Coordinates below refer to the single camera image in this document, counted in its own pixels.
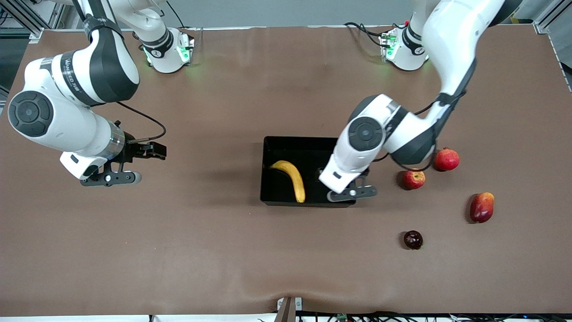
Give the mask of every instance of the brown table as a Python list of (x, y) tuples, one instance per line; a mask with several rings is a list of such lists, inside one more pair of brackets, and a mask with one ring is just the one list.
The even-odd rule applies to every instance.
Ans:
[[(168, 128), (168, 158), (137, 160), (134, 186), (83, 188), (59, 152), (0, 124), (0, 314), (261, 313), (285, 295), (308, 311), (572, 312), (572, 97), (532, 26), (483, 35), (479, 65), (439, 138), (461, 155), (415, 191), (374, 164), (376, 198), (349, 209), (258, 200), (267, 135), (335, 136), (364, 97), (411, 110), (439, 90), (425, 64), (380, 62), (356, 30), (205, 31), (194, 65), (159, 74), (126, 34), (141, 85), (129, 102)], [(86, 45), (44, 32), (32, 59)], [(97, 108), (135, 136), (159, 132), (117, 104)], [(470, 225), (471, 196), (495, 215)], [(419, 230), (422, 250), (403, 249)]]

